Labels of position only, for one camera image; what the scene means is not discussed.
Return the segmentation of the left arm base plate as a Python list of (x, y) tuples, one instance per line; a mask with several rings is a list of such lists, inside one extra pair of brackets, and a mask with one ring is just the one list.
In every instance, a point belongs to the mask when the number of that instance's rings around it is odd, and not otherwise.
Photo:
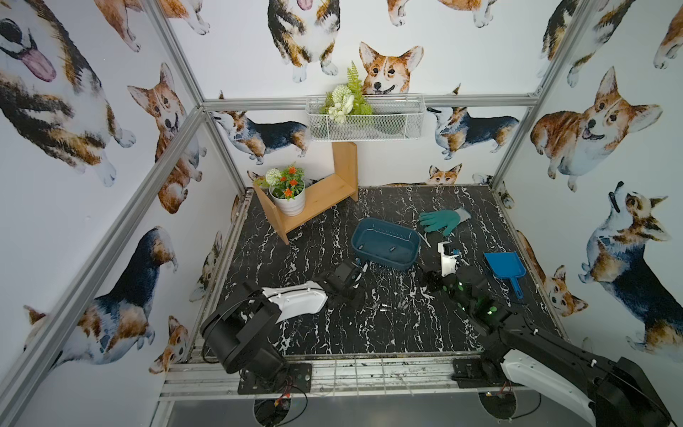
[(286, 391), (311, 391), (311, 363), (293, 363), (280, 368), (245, 368), (240, 371), (239, 395), (283, 394)]

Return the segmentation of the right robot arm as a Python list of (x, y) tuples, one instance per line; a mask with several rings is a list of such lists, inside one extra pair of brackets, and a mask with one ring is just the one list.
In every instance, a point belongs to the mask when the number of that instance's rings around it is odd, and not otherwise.
[(443, 276), (421, 269), (428, 290), (446, 295), (480, 334), (481, 370), (489, 384), (520, 384), (571, 410), (592, 426), (672, 426), (672, 415), (635, 362), (574, 346), (487, 292), (477, 270)]

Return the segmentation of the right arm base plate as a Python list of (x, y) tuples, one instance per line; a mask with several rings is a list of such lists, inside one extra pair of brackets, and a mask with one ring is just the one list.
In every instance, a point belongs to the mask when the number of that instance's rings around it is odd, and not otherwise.
[(460, 388), (501, 387), (508, 383), (501, 365), (487, 358), (453, 359), (451, 379)]

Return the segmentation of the teal plastic storage box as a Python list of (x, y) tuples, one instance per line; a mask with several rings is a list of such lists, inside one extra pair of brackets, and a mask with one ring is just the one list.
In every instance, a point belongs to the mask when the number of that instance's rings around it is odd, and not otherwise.
[(407, 227), (376, 218), (363, 219), (355, 229), (351, 246), (357, 257), (394, 270), (409, 270), (420, 250), (420, 235)]

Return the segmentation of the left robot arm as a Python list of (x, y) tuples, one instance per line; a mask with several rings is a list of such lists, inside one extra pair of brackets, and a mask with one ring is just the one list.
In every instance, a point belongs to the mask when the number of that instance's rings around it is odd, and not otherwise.
[(288, 370), (288, 363), (270, 344), (274, 327), (286, 320), (314, 315), (330, 307), (358, 307), (364, 292), (360, 279), (367, 265), (344, 261), (331, 272), (300, 285), (264, 288), (239, 284), (200, 327), (201, 356), (219, 363), (229, 374), (250, 371), (273, 382)]

